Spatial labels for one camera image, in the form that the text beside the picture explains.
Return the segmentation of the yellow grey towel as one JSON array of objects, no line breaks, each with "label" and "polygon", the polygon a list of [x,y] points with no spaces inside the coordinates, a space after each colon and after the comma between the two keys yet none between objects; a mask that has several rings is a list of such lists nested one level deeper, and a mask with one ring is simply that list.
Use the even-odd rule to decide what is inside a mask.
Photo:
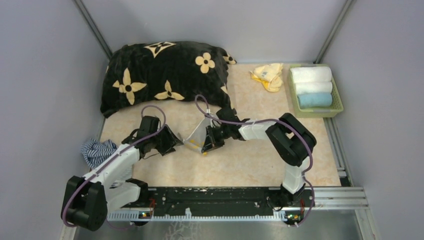
[{"label": "yellow grey towel", "polygon": [[211,126],[211,122],[209,118],[204,118],[188,137],[184,138],[180,133],[177,134],[177,137],[189,150],[206,156],[207,153],[203,150],[203,147],[207,136],[207,127]]}]

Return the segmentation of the pale yellow cream towel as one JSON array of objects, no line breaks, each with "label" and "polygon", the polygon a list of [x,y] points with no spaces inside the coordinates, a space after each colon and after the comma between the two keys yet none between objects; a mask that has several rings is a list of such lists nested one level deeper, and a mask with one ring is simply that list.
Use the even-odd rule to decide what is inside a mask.
[{"label": "pale yellow cream towel", "polygon": [[283,85],[281,77],[283,67],[283,63],[265,64],[250,71],[250,77],[261,83],[266,91],[276,93]]}]

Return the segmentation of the light blue towel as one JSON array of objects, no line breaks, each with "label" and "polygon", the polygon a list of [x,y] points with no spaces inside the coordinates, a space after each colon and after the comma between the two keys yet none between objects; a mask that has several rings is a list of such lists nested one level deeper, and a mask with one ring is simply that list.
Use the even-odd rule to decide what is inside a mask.
[{"label": "light blue towel", "polygon": [[332,95],[325,92],[300,94],[297,100],[301,109],[327,108],[333,103]]}]

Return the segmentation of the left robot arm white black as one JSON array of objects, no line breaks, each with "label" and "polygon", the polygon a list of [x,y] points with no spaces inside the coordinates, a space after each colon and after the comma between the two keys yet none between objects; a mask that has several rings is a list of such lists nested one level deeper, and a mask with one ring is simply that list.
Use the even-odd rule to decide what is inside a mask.
[{"label": "left robot arm white black", "polygon": [[164,156],[181,145],[183,141],[166,123],[155,116],[144,116],[139,128],[107,160],[84,176],[74,175],[67,181],[60,214],[63,223],[96,231],[108,213],[131,203],[146,206],[150,200],[148,184],[131,177],[120,178],[151,150]]}]

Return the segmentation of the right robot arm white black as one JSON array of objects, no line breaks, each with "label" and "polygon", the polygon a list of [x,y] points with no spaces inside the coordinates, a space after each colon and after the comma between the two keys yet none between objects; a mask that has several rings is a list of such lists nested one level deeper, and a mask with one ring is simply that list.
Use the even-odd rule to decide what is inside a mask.
[{"label": "right robot arm white black", "polygon": [[229,138],[269,141],[287,164],[279,199],[287,206],[295,206],[301,200],[306,185],[304,173],[310,166],[317,140],[292,114],[287,112],[270,121],[241,120],[226,107],[216,115],[207,113],[205,118],[211,122],[204,128],[205,136],[200,142],[202,153],[224,146]]}]

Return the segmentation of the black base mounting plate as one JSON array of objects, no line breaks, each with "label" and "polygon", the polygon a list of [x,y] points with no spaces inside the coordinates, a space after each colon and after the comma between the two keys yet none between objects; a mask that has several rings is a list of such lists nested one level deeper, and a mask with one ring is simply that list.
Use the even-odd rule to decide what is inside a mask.
[{"label": "black base mounting plate", "polygon": [[311,206],[315,206],[312,191],[304,187],[294,194],[282,186],[150,187],[123,208],[144,208],[155,217],[187,213],[193,217],[262,217],[290,207],[305,212]]}]

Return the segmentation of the blue white striped towel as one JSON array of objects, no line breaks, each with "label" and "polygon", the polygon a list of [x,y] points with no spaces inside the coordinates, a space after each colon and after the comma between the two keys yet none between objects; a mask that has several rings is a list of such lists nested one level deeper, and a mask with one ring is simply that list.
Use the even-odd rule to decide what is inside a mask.
[{"label": "blue white striped towel", "polygon": [[95,169],[106,161],[118,146],[110,139],[100,142],[95,138],[90,138],[83,143],[80,152],[90,169]]}]

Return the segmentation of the black pillow with tan flowers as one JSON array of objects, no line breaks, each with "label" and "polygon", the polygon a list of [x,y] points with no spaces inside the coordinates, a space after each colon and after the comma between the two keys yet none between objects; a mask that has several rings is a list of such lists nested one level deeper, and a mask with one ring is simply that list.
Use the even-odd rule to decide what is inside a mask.
[{"label": "black pillow with tan flowers", "polygon": [[100,112],[108,118],[143,102],[192,102],[197,95],[211,105],[233,110],[227,84],[229,65],[236,63],[224,48],[203,42],[124,45],[107,65]]}]

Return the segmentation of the top white rolled towel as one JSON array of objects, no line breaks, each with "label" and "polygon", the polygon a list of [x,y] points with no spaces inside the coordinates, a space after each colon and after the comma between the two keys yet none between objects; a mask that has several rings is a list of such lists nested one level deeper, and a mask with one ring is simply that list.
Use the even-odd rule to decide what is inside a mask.
[{"label": "top white rolled towel", "polygon": [[294,83],[330,82],[332,79],[328,66],[293,67],[290,72]]}]

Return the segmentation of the white rolled towel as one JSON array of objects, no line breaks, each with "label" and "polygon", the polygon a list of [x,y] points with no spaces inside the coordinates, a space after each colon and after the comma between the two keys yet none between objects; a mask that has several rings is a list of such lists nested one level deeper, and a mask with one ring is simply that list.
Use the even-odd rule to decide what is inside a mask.
[{"label": "white rolled towel", "polygon": [[333,90],[332,82],[300,82],[294,84],[296,95],[331,93]]},{"label": "white rolled towel", "polygon": [[290,72],[294,83],[330,82],[332,79],[328,66],[293,67]]}]

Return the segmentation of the middle white rolled towel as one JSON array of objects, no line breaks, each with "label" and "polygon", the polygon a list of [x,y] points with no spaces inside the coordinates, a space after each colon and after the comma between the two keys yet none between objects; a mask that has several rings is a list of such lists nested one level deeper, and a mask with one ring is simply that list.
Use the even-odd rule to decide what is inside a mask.
[{"label": "middle white rolled towel", "polygon": [[333,90],[332,82],[300,82],[294,84],[296,95],[331,93]]}]

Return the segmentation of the aluminium frame rail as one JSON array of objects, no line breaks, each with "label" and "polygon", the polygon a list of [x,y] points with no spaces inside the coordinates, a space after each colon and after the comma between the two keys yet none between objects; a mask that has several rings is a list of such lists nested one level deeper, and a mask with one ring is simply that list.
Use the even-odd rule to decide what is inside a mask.
[{"label": "aluminium frame rail", "polygon": [[362,187],[316,187],[314,210],[362,210],[369,203]]}]

